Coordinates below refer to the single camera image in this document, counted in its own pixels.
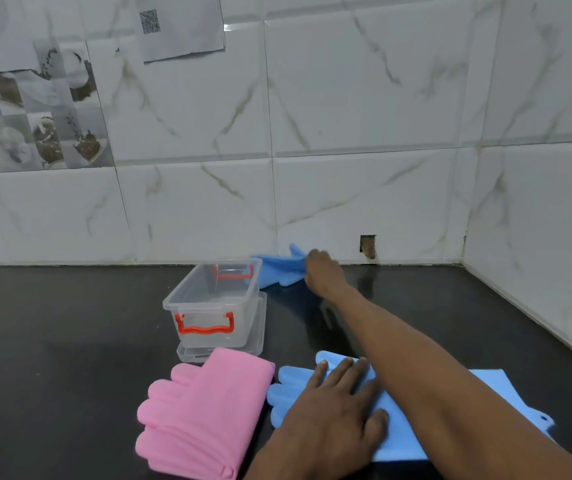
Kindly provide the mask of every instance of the plant picture on tile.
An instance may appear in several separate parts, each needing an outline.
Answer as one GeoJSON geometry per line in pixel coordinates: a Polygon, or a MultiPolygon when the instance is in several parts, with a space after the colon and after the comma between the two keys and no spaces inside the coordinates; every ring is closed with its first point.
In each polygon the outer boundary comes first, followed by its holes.
{"type": "Polygon", "coordinates": [[[0,73],[0,172],[113,166],[85,42],[35,42],[40,70],[0,73]]]}

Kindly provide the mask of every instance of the white wall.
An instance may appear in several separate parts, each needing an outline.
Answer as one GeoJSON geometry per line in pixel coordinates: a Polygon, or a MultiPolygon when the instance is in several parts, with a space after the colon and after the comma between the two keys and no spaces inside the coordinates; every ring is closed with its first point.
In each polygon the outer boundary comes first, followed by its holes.
{"type": "Polygon", "coordinates": [[[144,65],[129,0],[24,0],[87,41],[116,166],[0,174],[0,263],[460,262],[501,0],[221,2],[225,52],[144,65]]]}
{"type": "MultiPolygon", "coordinates": [[[[489,101],[483,144],[572,141],[572,0],[507,0],[489,101]]],[[[572,346],[572,143],[483,149],[464,263],[572,346]]]]}

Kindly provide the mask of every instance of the qr code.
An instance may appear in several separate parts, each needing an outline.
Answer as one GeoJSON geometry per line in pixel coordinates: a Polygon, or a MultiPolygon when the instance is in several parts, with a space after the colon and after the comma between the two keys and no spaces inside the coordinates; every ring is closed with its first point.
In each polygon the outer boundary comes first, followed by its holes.
{"type": "Polygon", "coordinates": [[[159,18],[157,18],[157,9],[140,11],[139,18],[141,19],[141,27],[144,29],[144,35],[156,34],[161,32],[159,27],[159,18]]]}

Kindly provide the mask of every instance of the human hand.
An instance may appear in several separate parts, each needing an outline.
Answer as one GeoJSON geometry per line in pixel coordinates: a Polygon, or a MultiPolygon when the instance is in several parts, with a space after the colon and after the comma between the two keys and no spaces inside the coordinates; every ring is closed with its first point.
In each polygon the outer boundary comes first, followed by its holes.
{"type": "Polygon", "coordinates": [[[320,298],[331,303],[346,295],[350,289],[337,261],[332,260],[326,251],[313,249],[306,258],[306,285],[320,298]]]}
{"type": "Polygon", "coordinates": [[[388,415],[370,409],[380,393],[376,380],[351,394],[368,361],[347,358],[326,380],[320,362],[266,446],[246,480],[338,480],[370,463],[386,438],[388,415]]]}

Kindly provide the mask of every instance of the person's right arm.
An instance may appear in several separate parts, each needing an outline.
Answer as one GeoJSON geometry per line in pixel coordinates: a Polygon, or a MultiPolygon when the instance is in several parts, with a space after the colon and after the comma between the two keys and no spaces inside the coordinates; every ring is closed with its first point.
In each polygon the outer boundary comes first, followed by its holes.
{"type": "Polygon", "coordinates": [[[312,251],[306,283],[343,315],[377,378],[449,480],[572,479],[572,455],[423,333],[349,286],[312,251]]]}

